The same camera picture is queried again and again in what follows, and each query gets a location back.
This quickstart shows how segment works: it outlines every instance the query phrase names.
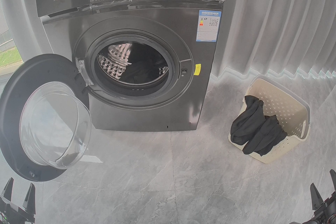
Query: white curtain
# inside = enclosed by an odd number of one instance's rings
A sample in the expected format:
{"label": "white curtain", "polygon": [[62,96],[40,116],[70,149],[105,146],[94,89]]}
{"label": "white curtain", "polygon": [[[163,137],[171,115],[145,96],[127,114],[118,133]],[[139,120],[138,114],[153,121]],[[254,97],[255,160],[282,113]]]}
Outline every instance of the white curtain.
{"label": "white curtain", "polygon": [[235,0],[222,25],[213,73],[225,67],[287,75],[331,75],[336,68],[336,0]]}
{"label": "white curtain", "polygon": [[[3,0],[9,28],[24,60],[48,42],[35,0]],[[212,73],[331,75],[336,68],[336,0],[226,0]]]}

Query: qr code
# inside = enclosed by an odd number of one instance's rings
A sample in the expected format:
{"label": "qr code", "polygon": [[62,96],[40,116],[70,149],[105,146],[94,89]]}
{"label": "qr code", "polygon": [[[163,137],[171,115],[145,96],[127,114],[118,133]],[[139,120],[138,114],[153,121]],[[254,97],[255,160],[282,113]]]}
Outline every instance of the qr code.
{"label": "qr code", "polygon": [[218,26],[219,19],[218,18],[210,18],[209,26]]}

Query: black clothes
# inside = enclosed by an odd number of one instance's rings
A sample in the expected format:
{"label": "black clothes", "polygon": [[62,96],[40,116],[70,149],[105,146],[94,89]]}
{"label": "black clothes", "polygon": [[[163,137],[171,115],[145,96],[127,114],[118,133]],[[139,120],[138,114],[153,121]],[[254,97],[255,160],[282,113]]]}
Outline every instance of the black clothes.
{"label": "black clothes", "polygon": [[254,137],[243,148],[244,154],[257,152],[260,156],[269,153],[275,145],[285,139],[287,133],[282,129],[276,115],[265,116],[265,122]]}
{"label": "black clothes", "polygon": [[265,122],[264,102],[252,95],[245,96],[246,110],[232,123],[231,141],[242,146],[249,141]]}
{"label": "black clothes", "polygon": [[245,96],[245,102],[246,110],[232,123],[231,141],[238,145],[247,142],[243,148],[244,154],[257,152],[260,156],[265,155],[284,140],[287,133],[276,115],[264,116],[263,101],[249,95]]}
{"label": "black clothes", "polygon": [[150,61],[139,61],[126,67],[121,80],[127,83],[147,83],[160,75],[160,70]]}

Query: beige plastic basket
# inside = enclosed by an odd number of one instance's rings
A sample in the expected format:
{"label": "beige plastic basket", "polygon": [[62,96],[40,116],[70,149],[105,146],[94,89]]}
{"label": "beige plastic basket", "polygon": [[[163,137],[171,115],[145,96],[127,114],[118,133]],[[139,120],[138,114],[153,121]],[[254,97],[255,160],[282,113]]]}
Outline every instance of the beige plastic basket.
{"label": "beige plastic basket", "polygon": [[[264,75],[254,78],[245,95],[253,95],[263,100],[264,115],[276,115],[282,128],[288,136],[272,150],[263,156],[258,153],[251,153],[250,156],[263,162],[270,163],[280,158],[299,143],[305,141],[309,134],[310,108],[308,104],[290,92],[280,84],[272,81]],[[239,115],[246,109],[245,98]],[[245,145],[239,146],[232,143],[240,150]]]}

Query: marble floor tile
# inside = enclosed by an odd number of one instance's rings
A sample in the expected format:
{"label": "marble floor tile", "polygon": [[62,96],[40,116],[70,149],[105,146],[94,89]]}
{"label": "marble floor tile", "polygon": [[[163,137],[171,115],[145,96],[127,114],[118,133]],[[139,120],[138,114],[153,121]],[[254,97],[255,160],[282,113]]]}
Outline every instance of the marble floor tile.
{"label": "marble floor tile", "polygon": [[174,190],[169,133],[93,130],[86,155],[55,179],[82,187],[129,191]]}
{"label": "marble floor tile", "polygon": [[174,191],[113,191],[45,182],[43,218],[48,224],[177,224]]}
{"label": "marble floor tile", "polygon": [[309,143],[313,150],[318,150],[322,146],[336,139],[335,108],[330,103],[324,102],[311,117],[309,132]]}
{"label": "marble floor tile", "polygon": [[336,171],[336,144],[335,140],[309,154],[300,163],[302,182],[307,188],[314,183],[321,196],[325,199],[334,192],[330,176],[330,169]]}
{"label": "marble floor tile", "polygon": [[298,164],[242,180],[176,191],[180,223],[289,223],[303,192]]}

